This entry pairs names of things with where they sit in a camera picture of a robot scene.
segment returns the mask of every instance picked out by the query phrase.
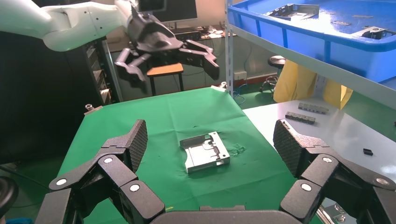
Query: yellow cloth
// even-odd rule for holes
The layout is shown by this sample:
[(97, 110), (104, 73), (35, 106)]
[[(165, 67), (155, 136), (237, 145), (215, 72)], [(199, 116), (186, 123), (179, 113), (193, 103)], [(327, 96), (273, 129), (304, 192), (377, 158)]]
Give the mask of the yellow cloth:
[[(309, 98), (313, 95), (316, 73), (304, 66), (286, 60), (282, 73), (276, 84), (274, 100), (278, 103)], [(323, 99), (342, 109), (348, 102), (353, 90), (327, 79)]]

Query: stool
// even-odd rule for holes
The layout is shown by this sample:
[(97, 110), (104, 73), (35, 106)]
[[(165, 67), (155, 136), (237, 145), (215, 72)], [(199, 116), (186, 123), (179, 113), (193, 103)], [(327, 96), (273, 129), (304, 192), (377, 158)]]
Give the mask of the stool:
[(259, 88), (260, 92), (264, 91), (264, 85), (269, 84), (269, 90), (272, 93), (272, 97), (274, 96), (274, 92), (272, 91), (272, 86), (274, 87), (278, 81), (279, 76), (281, 75), (282, 69), (284, 67), (284, 64), (286, 62), (286, 59), (280, 55), (272, 56), (268, 59), (268, 64), (272, 67), (278, 68), (277, 76), (276, 77), (268, 77), (265, 79), (265, 81), (262, 83), (261, 87)]
[(276, 56), (270, 57), (267, 62), (270, 66), (278, 68), (277, 76), (279, 77), (281, 75), (282, 69), (286, 62), (286, 58), (284, 58), (280, 55), (276, 55)]
[(182, 78), (183, 71), (184, 71), (183, 66), (180, 63), (165, 65), (150, 69), (147, 72), (147, 76), (150, 78), (151, 93), (153, 94), (153, 96), (156, 95), (156, 85), (154, 84), (154, 77), (160, 77), (160, 76), (179, 75), (180, 91), (184, 91), (183, 78)]
[(0, 220), (4, 220), (5, 213), (16, 201), (18, 193), (18, 185), (13, 179), (0, 176)]

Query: blue plastic bin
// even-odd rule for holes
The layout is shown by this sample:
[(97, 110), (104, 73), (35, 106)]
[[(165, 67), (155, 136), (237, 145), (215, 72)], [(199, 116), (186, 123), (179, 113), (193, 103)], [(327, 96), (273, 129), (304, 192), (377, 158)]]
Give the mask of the blue plastic bin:
[[(290, 3), (319, 5), (319, 15), (301, 21), (263, 15)], [(247, 0), (230, 6), (228, 19), (274, 44), (382, 82), (396, 76), (396, 35), (376, 40), (351, 34), (364, 26), (396, 31), (395, 8), (396, 0)]]

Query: black stool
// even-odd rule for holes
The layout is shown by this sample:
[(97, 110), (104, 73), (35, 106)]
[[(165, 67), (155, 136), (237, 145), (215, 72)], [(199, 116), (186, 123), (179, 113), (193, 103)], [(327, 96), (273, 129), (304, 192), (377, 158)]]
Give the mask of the black stool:
[(18, 185), (13, 179), (0, 176), (0, 220), (16, 201), (18, 193)]
[(280, 55), (272, 56), (268, 59), (268, 64), (270, 66), (278, 68), (278, 73), (277, 73), (278, 77), (281, 75), (285, 62), (286, 62), (286, 58)]
[(281, 75), (282, 69), (286, 62), (286, 59), (280, 55), (276, 55), (276, 56), (270, 57), (267, 62), (270, 66), (278, 68), (277, 76), (276, 77), (270, 76), (270, 77), (266, 78), (265, 82), (263, 82), (261, 87), (259, 88), (259, 91), (263, 92), (265, 84), (269, 84), (269, 90), (271, 91), (272, 96), (274, 96), (272, 87), (274, 87), (274, 89), (275, 89), (276, 83), (278, 81), (279, 76)]

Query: green cloth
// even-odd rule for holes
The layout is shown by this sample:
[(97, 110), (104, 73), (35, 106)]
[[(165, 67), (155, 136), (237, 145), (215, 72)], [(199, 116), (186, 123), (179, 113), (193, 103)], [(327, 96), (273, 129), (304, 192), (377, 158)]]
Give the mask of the green cloth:
[[(109, 105), (87, 115), (59, 174), (90, 160), (108, 138), (126, 134), (137, 119), (146, 120), (148, 131), (137, 175), (163, 200), (167, 211), (198, 210), (201, 205), (276, 210), (295, 181), (232, 97), (211, 88)], [(228, 149), (230, 164), (187, 174), (187, 155), (179, 141), (213, 131)], [(85, 223), (126, 222), (105, 200)], [(315, 218), (312, 223), (320, 221)]]

